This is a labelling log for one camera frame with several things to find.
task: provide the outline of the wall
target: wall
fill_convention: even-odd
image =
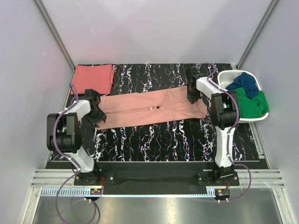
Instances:
[[[0,223],[19,224],[71,70],[32,0],[2,2],[0,21]]]
[[[280,1],[242,70],[255,74],[270,105],[259,122],[273,168],[281,171],[288,197],[299,220],[299,1]]]
[[[43,2],[78,64],[236,64],[270,0]]]

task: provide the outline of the cloth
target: cloth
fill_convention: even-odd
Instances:
[[[256,97],[259,90],[256,86],[256,80],[253,76],[248,75],[246,72],[243,72],[240,76],[234,79],[234,82],[226,87],[227,90],[236,90],[240,87],[243,87],[246,96],[249,99]]]
[[[239,112],[241,118],[260,118],[269,112],[268,102],[263,91],[249,99],[244,88],[235,90],[238,95]]]
[[[77,65],[72,83],[78,94],[84,94],[86,89],[94,89],[99,94],[110,94],[113,78],[114,69],[110,64],[101,66]]]
[[[107,115],[99,128],[149,125],[188,118],[204,118],[206,105],[202,100],[191,104],[187,86],[144,93],[101,97],[100,109]]]

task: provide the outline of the basket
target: basket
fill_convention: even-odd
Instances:
[[[256,80],[256,86],[258,88],[259,91],[261,91],[261,87],[256,79],[256,77],[248,72],[248,71],[241,71],[241,70],[226,70],[226,71],[222,71],[218,74],[218,85],[225,89],[229,84],[233,83],[234,79],[238,76],[240,76],[243,72],[246,72],[248,75],[251,75],[254,77],[254,79]],[[261,118],[240,118],[239,123],[252,123],[258,120],[264,120],[267,116],[269,115],[269,113],[266,113],[264,116],[262,116]]]

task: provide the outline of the folded pink cloth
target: folded pink cloth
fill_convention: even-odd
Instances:
[[[188,118],[204,118],[206,105],[202,100],[191,104],[187,87],[101,97],[100,109],[106,122],[97,129],[149,125]]]
[[[77,65],[72,83],[78,94],[84,94],[86,89],[94,89],[99,94],[110,94],[113,77],[114,69],[110,64],[101,66]]]

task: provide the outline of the blue cloth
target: blue cloth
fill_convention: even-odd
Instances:
[[[226,89],[227,90],[236,90],[238,88],[243,87],[246,96],[249,99],[252,99],[257,96],[259,90],[256,86],[256,80],[251,75],[248,75],[246,72],[243,72],[240,76],[234,79],[232,84],[229,84]]]

